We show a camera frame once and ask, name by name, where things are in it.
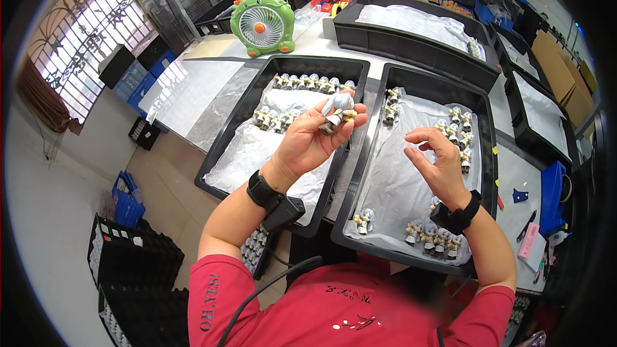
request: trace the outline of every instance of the fan grille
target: fan grille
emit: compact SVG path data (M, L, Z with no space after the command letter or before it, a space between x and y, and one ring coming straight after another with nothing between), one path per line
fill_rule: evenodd
M255 25L261 23L265 31L261 34L255 31ZM240 34L255 47L272 47L281 41L285 26L278 12L269 7L251 7L240 16L238 22Z

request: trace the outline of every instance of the fan orange center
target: fan orange center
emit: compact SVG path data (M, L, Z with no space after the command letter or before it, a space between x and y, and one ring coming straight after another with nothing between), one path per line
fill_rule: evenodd
M263 23L255 23L255 26L253 28L255 29L255 32L258 34L263 34L264 31L266 31L266 26L264 26Z

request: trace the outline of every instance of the hand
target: hand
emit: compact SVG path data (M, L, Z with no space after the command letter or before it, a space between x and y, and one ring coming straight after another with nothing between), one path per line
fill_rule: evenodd
M471 201L471 193L463 184L459 148L435 127L420 127L405 135L405 141L422 143L418 149L432 150L437 155L435 164L424 157L418 149L406 147L407 157L412 161L429 188L448 209L465 209Z
M362 126L368 120L366 106L356 103L353 109L358 115L351 122L339 126L331 137L320 132L320 125L326 122L321 115L321 109L326 101L304 112L289 128L281 145L276 149L270 160L264 165L260 174L268 185L280 192L286 193L289 187L302 174L312 171L323 164L343 142L347 141L355 127Z

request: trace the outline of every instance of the green dragon fan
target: green dragon fan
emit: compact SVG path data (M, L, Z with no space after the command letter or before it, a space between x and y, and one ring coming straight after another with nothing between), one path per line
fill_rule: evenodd
M284 0L235 0L231 32L246 46L249 57L296 47L292 39L294 21L291 6Z

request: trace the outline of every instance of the pink paper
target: pink paper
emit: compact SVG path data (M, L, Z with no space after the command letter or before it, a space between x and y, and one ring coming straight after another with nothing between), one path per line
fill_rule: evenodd
M529 223L529 226L527 227L527 233L525 233L525 239L523 240L523 245L518 252L518 255L521 258L529 258L531 248L533 248L534 243L536 242L536 235L539 230L540 225L534 224L533 222Z

